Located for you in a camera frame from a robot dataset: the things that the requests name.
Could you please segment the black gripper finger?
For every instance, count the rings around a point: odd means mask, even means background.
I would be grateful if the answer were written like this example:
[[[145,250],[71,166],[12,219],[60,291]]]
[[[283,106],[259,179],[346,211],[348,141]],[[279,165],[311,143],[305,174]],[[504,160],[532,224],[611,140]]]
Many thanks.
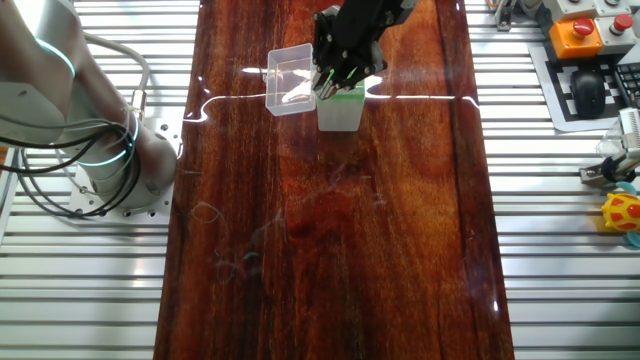
[[[335,67],[335,43],[331,34],[320,36],[313,49],[313,63],[316,74],[313,77],[312,89],[319,100],[328,100],[335,88],[332,80],[332,71]]]
[[[344,50],[334,67],[333,83],[338,90],[352,89],[357,83],[387,68],[380,47]]]

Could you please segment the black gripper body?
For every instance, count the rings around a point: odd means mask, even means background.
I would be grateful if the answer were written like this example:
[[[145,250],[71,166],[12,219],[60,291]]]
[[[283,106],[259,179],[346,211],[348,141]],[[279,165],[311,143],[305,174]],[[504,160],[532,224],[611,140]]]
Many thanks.
[[[382,58],[379,39],[396,22],[395,0],[345,0],[319,13],[319,57]]]

